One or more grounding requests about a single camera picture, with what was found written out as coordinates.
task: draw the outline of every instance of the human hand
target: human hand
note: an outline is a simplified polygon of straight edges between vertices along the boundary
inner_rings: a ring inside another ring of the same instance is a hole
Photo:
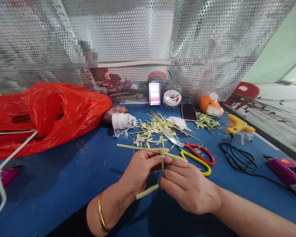
[[[133,198],[136,198],[137,194],[145,190],[149,174],[151,171],[160,170],[162,161],[164,161],[164,168],[167,168],[171,164],[172,158],[144,150],[137,151],[133,155],[120,179],[122,185],[129,190]]]
[[[174,160],[164,170],[160,186],[184,210],[194,214],[215,213],[222,203],[221,188],[205,178],[195,165],[183,160]]]

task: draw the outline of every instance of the blue work surface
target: blue work surface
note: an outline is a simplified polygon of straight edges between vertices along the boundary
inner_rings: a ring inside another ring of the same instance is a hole
[[[147,105],[127,105],[129,113],[145,121]],[[153,107],[163,116],[181,117],[180,109]],[[219,120],[226,126],[226,114]],[[204,141],[214,156],[216,164],[208,177],[217,185],[228,189],[272,212],[296,223],[296,197],[277,185],[235,171],[227,162],[218,144],[229,142],[224,130],[195,130],[194,123],[187,126]],[[45,236],[58,224],[80,209],[100,191],[117,182],[126,169],[133,150],[117,147],[131,145],[132,141],[113,138],[111,125],[98,128],[59,147],[32,157],[12,160],[7,167],[23,165],[18,176],[6,187],[7,203],[0,213],[0,236]],[[286,157],[258,137],[241,145],[235,136],[234,145],[252,153],[258,165],[257,174],[280,180],[265,165],[263,155]],[[180,135],[181,142],[197,143],[191,137]],[[179,155],[178,147],[171,153]],[[189,160],[198,167],[199,163]],[[147,186],[157,183],[160,172],[152,174]],[[165,191],[158,190],[139,201],[126,211],[110,235],[114,236],[229,236],[235,235],[212,214],[194,215],[184,211]]]

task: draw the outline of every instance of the gold bangle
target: gold bangle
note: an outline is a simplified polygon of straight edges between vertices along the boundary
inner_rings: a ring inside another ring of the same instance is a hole
[[[102,226],[104,228],[104,230],[106,232],[109,232],[110,230],[106,228],[106,225],[104,224],[104,220],[103,220],[103,216],[102,216],[102,210],[101,210],[101,196],[102,196],[102,192],[100,192],[99,194],[99,216],[100,216],[100,220],[102,222]]]

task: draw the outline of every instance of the power cord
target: power cord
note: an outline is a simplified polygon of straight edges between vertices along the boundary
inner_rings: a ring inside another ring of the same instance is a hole
[[[250,176],[255,176],[255,177],[260,177],[260,178],[264,178],[267,179],[268,181],[280,186],[283,189],[286,189],[287,191],[290,191],[286,186],[266,177],[263,175],[259,175],[259,174],[252,174],[250,172],[247,172],[247,169],[251,169],[251,170],[256,170],[258,167],[255,163],[255,158],[253,157],[252,154],[250,154],[247,151],[244,150],[240,150],[237,147],[232,145],[232,141],[234,139],[234,135],[232,133],[229,134],[231,136],[231,140],[230,143],[219,143],[219,147],[220,149],[224,152],[224,154],[227,157],[227,160],[229,162],[229,164],[237,171],[245,173],[247,175]],[[230,148],[231,154],[227,151],[226,148]],[[246,157],[250,162],[248,164],[246,164],[245,162],[243,162],[242,160],[240,160],[235,154],[234,154],[234,150],[238,151],[241,155],[243,155],[244,157]]]

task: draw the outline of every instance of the red and yellow scissors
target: red and yellow scissors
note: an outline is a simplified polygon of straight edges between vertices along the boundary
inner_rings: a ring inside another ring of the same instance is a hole
[[[176,140],[174,137],[172,137],[169,134],[163,133],[167,139],[169,139],[169,141],[171,141],[173,144],[177,145],[180,148],[180,155],[183,159],[186,160],[184,155],[187,155],[189,157],[191,157],[192,159],[196,160],[197,162],[201,163],[203,166],[205,166],[205,168],[207,169],[206,172],[202,172],[204,176],[209,176],[211,174],[211,168],[210,166],[213,166],[215,164],[215,160],[213,155],[204,147],[199,146],[197,144],[191,144],[191,143],[181,143],[178,140]],[[183,150],[184,147],[187,147],[194,155],[188,153],[187,151]],[[199,148],[202,151],[204,151],[210,158],[210,162],[205,160],[203,157],[201,157],[196,151],[194,151],[194,149],[192,147],[195,148]]]

